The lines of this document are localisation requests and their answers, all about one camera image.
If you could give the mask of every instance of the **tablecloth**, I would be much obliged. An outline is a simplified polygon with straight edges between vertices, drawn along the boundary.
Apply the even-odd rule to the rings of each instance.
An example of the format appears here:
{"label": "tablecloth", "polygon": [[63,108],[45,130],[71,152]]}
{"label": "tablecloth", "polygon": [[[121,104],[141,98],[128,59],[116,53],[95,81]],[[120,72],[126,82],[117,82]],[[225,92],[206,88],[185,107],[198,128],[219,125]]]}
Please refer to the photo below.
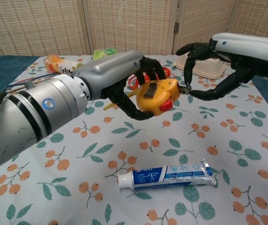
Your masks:
{"label": "tablecloth", "polygon": [[[150,57],[183,82],[177,56]],[[195,76],[193,88],[214,88],[231,72],[227,65],[219,80]],[[46,73],[39,58],[16,81]],[[268,104],[251,82],[216,101],[182,95],[146,121],[117,107],[104,111],[109,103],[89,102],[0,167],[0,225],[268,225]],[[204,158],[215,186],[118,188],[117,173]]]}

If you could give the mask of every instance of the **black stripe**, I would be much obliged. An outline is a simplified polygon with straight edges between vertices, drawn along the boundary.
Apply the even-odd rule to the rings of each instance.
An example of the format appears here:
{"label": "black stripe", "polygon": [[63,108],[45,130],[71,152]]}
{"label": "black stripe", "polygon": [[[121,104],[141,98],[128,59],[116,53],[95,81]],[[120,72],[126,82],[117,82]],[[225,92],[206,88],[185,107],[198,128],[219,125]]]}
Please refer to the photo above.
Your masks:
{"label": "black stripe", "polygon": [[46,116],[45,112],[43,111],[42,107],[39,105],[39,103],[26,91],[22,90],[18,92],[18,94],[26,97],[26,99],[32,104],[32,106],[35,108],[39,116],[41,117],[44,126],[46,128],[47,136],[52,133],[52,128],[49,122],[48,117]]}
{"label": "black stripe", "polygon": [[30,123],[32,129],[35,132],[35,135],[36,135],[36,138],[37,138],[37,142],[41,141],[42,140],[42,132],[41,132],[41,129],[40,129],[38,123],[36,122],[35,118],[30,113],[30,111],[15,96],[12,96],[11,95],[10,97],[8,97],[8,99],[11,100],[20,109],[20,111],[23,113],[23,115],[26,117],[27,121]]}

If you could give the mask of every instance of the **folding screen hinge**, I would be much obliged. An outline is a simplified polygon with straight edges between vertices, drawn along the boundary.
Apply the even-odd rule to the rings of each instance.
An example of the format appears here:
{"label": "folding screen hinge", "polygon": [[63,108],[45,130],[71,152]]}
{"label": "folding screen hinge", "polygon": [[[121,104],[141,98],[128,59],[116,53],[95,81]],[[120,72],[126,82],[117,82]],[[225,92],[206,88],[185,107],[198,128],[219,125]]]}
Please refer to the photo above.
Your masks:
{"label": "folding screen hinge", "polygon": [[180,23],[179,22],[175,22],[175,27],[173,29],[173,33],[174,34],[177,34],[179,32],[179,26],[180,26]]}

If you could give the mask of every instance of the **toothpaste cap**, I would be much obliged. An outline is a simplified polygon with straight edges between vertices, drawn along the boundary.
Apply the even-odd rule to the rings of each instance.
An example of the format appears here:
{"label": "toothpaste cap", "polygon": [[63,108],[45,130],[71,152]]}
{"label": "toothpaste cap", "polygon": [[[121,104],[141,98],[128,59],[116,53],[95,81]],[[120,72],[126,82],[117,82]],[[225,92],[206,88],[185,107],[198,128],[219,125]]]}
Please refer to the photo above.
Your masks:
{"label": "toothpaste cap", "polygon": [[133,171],[130,171],[126,174],[118,174],[118,187],[119,188],[131,188],[133,186]]}

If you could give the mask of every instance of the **red button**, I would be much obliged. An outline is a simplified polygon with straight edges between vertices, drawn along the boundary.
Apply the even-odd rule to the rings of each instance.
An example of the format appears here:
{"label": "red button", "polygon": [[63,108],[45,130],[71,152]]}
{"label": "red button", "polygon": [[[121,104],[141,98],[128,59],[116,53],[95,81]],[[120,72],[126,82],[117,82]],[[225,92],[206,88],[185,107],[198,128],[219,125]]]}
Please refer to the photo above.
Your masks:
{"label": "red button", "polygon": [[166,112],[168,110],[171,110],[172,109],[172,101],[171,99],[168,100],[167,102],[165,102],[163,105],[161,105],[159,107],[159,109],[162,111],[162,112]]}

